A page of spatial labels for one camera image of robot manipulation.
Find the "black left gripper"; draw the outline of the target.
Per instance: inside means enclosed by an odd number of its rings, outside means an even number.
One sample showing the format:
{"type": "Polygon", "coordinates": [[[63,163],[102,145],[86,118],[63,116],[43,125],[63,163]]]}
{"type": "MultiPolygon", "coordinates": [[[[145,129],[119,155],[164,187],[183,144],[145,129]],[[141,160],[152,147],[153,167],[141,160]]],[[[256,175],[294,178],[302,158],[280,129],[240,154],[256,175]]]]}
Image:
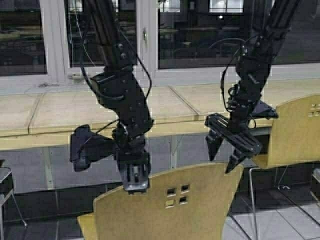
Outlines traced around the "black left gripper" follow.
{"type": "Polygon", "coordinates": [[[144,135],[130,138],[127,127],[118,124],[112,131],[113,158],[116,161],[123,189],[129,195],[144,194],[150,187],[150,154],[144,135]]]}

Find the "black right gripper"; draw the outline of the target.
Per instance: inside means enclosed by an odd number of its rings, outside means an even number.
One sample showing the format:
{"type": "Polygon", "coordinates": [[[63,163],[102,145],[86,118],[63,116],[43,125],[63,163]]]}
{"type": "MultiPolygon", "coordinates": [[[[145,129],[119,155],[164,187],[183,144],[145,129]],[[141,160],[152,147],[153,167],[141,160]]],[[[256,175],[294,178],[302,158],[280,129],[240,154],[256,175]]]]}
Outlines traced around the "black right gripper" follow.
{"type": "Polygon", "coordinates": [[[262,144],[251,134],[248,127],[241,127],[240,130],[231,130],[229,128],[229,119],[219,113],[208,115],[204,125],[209,128],[205,139],[210,161],[215,159],[224,140],[234,147],[225,170],[226,174],[230,173],[246,158],[261,152],[262,144]]]}

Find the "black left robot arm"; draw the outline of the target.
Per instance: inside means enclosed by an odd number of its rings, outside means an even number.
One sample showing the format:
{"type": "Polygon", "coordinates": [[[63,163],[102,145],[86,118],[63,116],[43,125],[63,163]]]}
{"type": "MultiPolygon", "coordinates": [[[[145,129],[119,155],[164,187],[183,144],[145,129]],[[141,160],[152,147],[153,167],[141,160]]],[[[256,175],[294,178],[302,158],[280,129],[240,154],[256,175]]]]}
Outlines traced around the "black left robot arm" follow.
{"type": "Polygon", "coordinates": [[[129,194],[145,193],[150,186],[150,154],[145,148],[146,133],[153,127],[143,92],[133,70],[134,48],[120,28],[110,0],[87,0],[88,23],[93,25],[104,69],[85,81],[98,103],[117,115],[111,137],[92,132],[88,125],[79,127],[79,147],[72,150],[76,171],[87,169],[92,162],[113,156],[123,188],[129,194]]]}

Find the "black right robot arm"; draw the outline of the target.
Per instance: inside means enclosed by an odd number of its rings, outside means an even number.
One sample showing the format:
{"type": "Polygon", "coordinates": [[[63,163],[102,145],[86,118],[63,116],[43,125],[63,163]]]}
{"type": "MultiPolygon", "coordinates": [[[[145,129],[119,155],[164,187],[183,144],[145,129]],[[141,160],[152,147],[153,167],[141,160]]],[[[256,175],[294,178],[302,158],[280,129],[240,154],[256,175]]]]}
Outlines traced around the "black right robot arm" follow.
{"type": "Polygon", "coordinates": [[[237,57],[235,71],[239,81],[228,90],[229,98],[223,101],[229,117],[213,113],[205,119],[204,124],[209,128],[206,141],[210,161],[215,159],[223,141],[234,147],[225,169],[226,174],[262,150],[262,144],[251,134],[250,121],[279,117],[273,107],[261,100],[262,90],[300,4],[299,0],[274,2],[263,27],[255,35],[255,42],[246,40],[237,57]]]}

